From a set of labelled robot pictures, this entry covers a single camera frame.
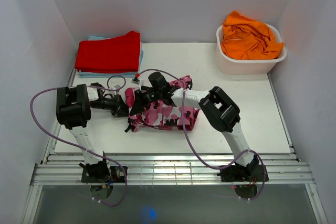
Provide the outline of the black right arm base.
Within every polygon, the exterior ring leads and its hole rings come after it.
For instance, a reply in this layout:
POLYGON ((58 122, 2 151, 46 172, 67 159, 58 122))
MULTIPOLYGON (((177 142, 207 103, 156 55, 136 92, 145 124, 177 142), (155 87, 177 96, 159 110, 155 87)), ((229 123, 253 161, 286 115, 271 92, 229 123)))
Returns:
POLYGON ((221 177, 222 182, 268 182, 269 177, 265 166, 257 165, 249 169, 240 165, 232 165, 222 169, 217 176, 221 177))

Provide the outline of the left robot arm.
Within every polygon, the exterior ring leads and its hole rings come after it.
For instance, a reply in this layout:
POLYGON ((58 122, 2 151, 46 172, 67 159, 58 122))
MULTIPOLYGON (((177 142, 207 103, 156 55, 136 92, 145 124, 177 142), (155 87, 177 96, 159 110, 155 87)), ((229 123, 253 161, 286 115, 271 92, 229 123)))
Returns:
POLYGON ((91 109, 110 111, 114 117, 127 117, 129 110, 121 95, 105 94, 105 88, 99 83, 87 86, 58 88, 56 118, 75 138, 84 156, 80 166, 84 174, 98 182, 107 182, 112 172, 109 163, 103 157, 104 151, 98 140, 92 136, 89 121, 91 109))

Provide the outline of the pink camouflage trousers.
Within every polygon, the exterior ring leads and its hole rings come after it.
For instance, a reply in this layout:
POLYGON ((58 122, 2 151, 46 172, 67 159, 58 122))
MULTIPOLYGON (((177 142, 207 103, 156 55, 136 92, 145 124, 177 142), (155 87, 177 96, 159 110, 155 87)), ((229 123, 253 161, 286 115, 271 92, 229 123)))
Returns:
POLYGON ((166 105, 163 101, 158 100, 150 103, 149 108, 145 111, 129 115, 129 125, 125 131, 137 132, 142 127, 168 131, 182 130, 182 123, 185 123, 186 130, 191 131, 199 112, 199 109, 190 106, 185 106, 182 110, 181 106, 166 105))

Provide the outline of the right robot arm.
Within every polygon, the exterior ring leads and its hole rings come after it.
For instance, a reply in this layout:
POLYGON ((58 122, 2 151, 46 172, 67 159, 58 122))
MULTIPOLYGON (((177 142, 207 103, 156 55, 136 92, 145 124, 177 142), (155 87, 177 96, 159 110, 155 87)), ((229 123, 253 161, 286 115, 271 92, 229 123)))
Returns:
POLYGON ((210 165, 192 148, 197 159, 206 167, 218 170, 223 182, 268 181, 262 159, 250 149, 243 134, 238 105, 220 87, 196 91, 188 77, 168 82, 164 72, 159 71, 150 74, 148 80, 149 87, 126 91, 130 125, 159 129, 174 127, 187 132, 197 113, 202 112, 211 127, 223 135, 234 159, 224 166, 210 165))

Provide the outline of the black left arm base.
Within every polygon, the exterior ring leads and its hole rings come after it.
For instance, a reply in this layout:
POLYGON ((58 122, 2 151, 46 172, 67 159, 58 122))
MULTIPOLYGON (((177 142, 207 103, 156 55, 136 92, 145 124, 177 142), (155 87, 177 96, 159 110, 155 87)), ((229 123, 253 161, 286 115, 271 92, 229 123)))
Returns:
POLYGON ((80 181, 82 183, 109 183, 113 181, 114 183, 124 183, 125 182, 125 176, 128 173, 128 167, 123 166, 124 171, 119 166, 111 166, 111 175, 106 179, 97 179, 92 176, 89 176, 89 173, 87 172, 87 169, 84 168, 82 171, 81 179, 80 181))

